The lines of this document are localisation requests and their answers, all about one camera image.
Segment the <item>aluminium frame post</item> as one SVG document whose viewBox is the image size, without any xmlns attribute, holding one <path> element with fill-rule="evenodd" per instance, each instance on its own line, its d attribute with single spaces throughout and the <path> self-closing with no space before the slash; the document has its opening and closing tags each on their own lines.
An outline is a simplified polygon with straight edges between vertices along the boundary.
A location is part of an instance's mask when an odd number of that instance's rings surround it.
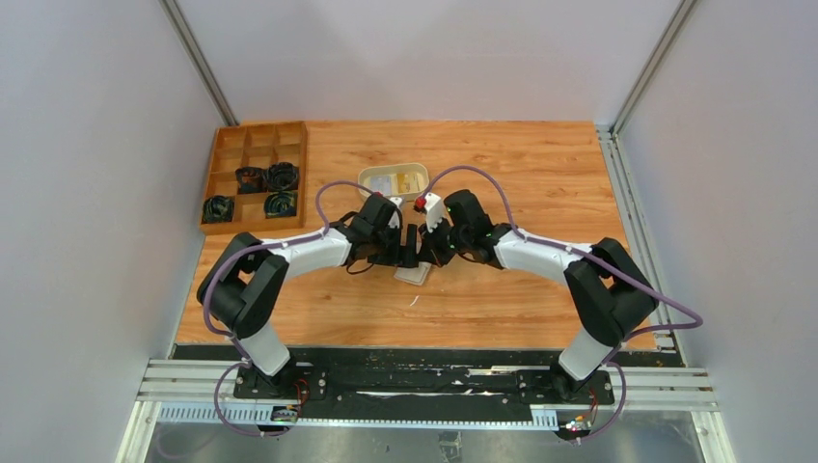
<svg viewBox="0 0 818 463">
<path fill-rule="evenodd" d="M 239 125 L 239 120 L 233 112 L 180 3 L 177 0 L 159 0 L 158 3 L 168 17 L 180 44 L 198 73 L 222 122 L 227 126 Z"/>
<path fill-rule="evenodd" d="M 622 133 L 628 122 L 632 119 L 642 96 L 648 90 L 660 66 L 673 48 L 674 43 L 682 33 L 690 15 L 694 12 L 698 4 L 699 2 L 697 0 L 682 0 L 677 3 L 668 24 L 653 46 L 637 79 L 610 125 L 609 133 L 613 138 Z"/>
</svg>

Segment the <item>beige leather card holder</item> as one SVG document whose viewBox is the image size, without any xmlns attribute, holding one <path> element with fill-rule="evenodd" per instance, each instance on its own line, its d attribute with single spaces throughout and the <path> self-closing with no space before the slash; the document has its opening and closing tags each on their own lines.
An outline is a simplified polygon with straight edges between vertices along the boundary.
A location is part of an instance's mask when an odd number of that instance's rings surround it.
<svg viewBox="0 0 818 463">
<path fill-rule="evenodd" d="M 427 262 L 421 262 L 417 267 L 413 268 L 399 267 L 395 271 L 394 277 L 397 280 L 410 285 L 422 286 L 427 278 L 430 268 L 431 265 Z"/>
</svg>

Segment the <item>left aluminium frame post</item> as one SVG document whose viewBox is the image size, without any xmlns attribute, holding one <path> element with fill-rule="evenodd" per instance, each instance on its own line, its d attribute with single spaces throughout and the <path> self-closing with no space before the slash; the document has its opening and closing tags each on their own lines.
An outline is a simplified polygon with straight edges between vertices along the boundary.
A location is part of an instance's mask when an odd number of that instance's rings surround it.
<svg viewBox="0 0 818 463">
<path fill-rule="evenodd" d="M 180 44 L 198 73 L 222 122 L 227 126 L 239 125 L 239 120 L 233 112 L 180 3 L 177 0 L 159 0 L 158 3 L 168 17 Z"/>
</svg>

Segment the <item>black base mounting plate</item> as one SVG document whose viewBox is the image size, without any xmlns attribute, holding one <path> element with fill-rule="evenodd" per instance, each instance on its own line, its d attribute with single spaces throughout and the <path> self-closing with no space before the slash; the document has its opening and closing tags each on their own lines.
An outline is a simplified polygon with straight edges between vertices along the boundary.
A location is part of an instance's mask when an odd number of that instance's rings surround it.
<svg viewBox="0 0 818 463">
<path fill-rule="evenodd" d="M 616 373 L 577 392 L 556 383 L 555 350 L 295 347 L 294 365 L 269 379 L 239 367 L 229 398 L 283 399 L 303 419 L 520 422 L 533 405 L 614 404 Z"/>
</svg>

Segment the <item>beige oval plastic tray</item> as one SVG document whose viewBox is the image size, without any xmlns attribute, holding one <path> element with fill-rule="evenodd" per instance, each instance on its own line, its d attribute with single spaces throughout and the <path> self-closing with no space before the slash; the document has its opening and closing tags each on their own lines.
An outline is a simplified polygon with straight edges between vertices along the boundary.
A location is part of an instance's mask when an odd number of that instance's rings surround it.
<svg viewBox="0 0 818 463">
<path fill-rule="evenodd" d="M 429 174 L 421 163 L 372 166 L 358 174 L 358 183 L 382 196 L 411 202 L 428 186 Z"/>
</svg>

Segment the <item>cards in tray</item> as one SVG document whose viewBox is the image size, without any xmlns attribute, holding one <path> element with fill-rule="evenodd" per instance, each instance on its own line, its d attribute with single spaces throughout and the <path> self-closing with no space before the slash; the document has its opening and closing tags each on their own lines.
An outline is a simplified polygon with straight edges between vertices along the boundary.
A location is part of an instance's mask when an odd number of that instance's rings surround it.
<svg viewBox="0 0 818 463">
<path fill-rule="evenodd" d="M 423 176 L 417 173 L 375 175 L 368 181 L 372 191 L 384 196 L 416 194 L 423 189 Z"/>
</svg>

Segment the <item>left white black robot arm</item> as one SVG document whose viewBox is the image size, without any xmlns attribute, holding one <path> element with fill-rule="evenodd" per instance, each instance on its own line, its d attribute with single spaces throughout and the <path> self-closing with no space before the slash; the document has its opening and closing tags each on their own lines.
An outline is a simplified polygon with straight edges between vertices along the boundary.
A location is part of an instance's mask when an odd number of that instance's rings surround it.
<svg viewBox="0 0 818 463">
<path fill-rule="evenodd" d="M 405 221 L 402 201 L 373 194 L 359 210 L 317 231 L 283 239 L 235 235 L 196 298 L 205 326 L 233 343 L 246 368 L 275 377 L 294 365 L 271 321 L 287 281 L 359 261 L 412 268 L 419 248 L 419 228 Z"/>
</svg>

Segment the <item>wooden compartment organizer box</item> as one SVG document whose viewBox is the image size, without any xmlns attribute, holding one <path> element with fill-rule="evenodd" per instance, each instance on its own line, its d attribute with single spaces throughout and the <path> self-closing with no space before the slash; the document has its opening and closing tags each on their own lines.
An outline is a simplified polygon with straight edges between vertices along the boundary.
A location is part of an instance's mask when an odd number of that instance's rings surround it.
<svg viewBox="0 0 818 463">
<path fill-rule="evenodd" d="M 272 232 L 305 223 L 308 129 L 303 122 L 224 126 L 211 148 L 200 228 Z"/>
</svg>

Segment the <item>rolled dark belt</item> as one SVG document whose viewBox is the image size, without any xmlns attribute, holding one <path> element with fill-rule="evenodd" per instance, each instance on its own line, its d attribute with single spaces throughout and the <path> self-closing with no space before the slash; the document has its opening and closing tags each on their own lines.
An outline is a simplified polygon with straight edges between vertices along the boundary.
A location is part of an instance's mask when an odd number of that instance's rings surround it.
<svg viewBox="0 0 818 463">
<path fill-rule="evenodd" d="M 203 203 L 202 223 L 219 224 L 232 221 L 234 213 L 234 197 L 214 195 L 206 198 Z"/>
<path fill-rule="evenodd" d="M 264 191 L 264 170 L 259 167 L 245 166 L 235 170 L 237 193 L 239 195 L 255 194 Z"/>
<path fill-rule="evenodd" d="M 262 171 L 262 182 L 267 191 L 292 191 L 298 188 L 299 168 L 289 162 L 271 164 Z"/>
<path fill-rule="evenodd" d="M 266 197 L 262 209 L 267 219 L 293 217 L 297 214 L 297 193 L 295 191 L 271 193 Z"/>
</svg>

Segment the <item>right aluminium frame post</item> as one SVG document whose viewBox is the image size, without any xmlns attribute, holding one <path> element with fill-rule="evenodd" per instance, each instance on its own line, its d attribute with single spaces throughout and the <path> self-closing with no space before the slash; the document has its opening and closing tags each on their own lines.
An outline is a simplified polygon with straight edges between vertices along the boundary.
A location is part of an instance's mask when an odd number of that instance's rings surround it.
<svg viewBox="0 0 818 463">
<path fill-rule="evenodd" d="M 653 46 L 637 79 L 610 125 L 609 133 L 613 138 L 622 133 L 628 122 L 632 119 L 642 96 L 648 90 L 660 66 L 673 48 L 674 43 L 682 33 L 690 15 L 694 12 L 698 4 L 699 2 L 697 0 L 682 0 L 677 3 L 668 24 Z"/>
</svg>

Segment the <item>aluminium front rail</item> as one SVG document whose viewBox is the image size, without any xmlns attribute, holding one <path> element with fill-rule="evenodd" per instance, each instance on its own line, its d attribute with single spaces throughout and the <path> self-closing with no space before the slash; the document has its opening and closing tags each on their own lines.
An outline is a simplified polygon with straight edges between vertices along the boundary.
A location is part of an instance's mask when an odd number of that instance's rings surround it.
<svg viewBox="0 0 818 463">
<path fill-rule="evenodd" d="M 457 374 L 452 393 L 364 391 L 336 376 L 311 375 L 296 395 L 271 398 L 245 382 L 227 362 L 151 361 L 140 401 L 159 402 L 164 422 L 234 425 L 302 425 L 428 429 L 552 430 L 598 402 L 601 413 L 622 411 L 715 412 L 718 404 L 705 373 L 696 368 L 604 368 L 591 390 L 567 403 L 524 389 L 533 370 L 475 369 Z"/>
</svg>

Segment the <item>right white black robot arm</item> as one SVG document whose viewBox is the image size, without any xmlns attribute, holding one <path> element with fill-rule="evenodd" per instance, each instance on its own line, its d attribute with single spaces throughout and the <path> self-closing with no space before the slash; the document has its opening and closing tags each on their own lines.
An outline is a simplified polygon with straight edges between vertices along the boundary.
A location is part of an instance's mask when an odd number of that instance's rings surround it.
<svg viewBox="0 0 818 463">
<path fill-rule="evenodd" d="M 436 266 L 460 256 L 500 270 L 526 272 L 567 288 L 581 328 L 551 370 L 556 383 L 578 390 L 657 308 L 646 280 L 623 245 L 546 239 L 493 223 L 468 189 L 445 198 L 426 193 L 414 201 L 425 217 L 420 257 Z"/>
</svg>

